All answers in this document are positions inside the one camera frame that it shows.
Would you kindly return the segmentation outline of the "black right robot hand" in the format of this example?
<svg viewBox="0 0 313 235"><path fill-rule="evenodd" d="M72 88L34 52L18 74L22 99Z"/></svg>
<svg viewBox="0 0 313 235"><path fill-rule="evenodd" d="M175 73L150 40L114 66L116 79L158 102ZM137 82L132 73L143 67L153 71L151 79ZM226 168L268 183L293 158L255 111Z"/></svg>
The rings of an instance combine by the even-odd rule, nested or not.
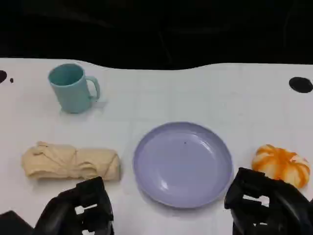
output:
<svg viewBox="0 0 313 235"><path fill-rule="evenodd" d="M239 168L224 200L234 235L311 235L313 202L293 185Z"/></svg>

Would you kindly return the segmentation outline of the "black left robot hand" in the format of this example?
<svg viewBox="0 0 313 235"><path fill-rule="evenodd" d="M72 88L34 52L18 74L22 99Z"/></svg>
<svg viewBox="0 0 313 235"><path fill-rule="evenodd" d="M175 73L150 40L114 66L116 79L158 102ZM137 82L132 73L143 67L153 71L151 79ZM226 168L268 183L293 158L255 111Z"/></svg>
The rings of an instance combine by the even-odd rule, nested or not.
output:
<svg viewBox="0 0 313 235"><path fill-rule="evenodd" d="M52 198L34 227L34 235L113 235L113 211L101 177Z"/></svg>

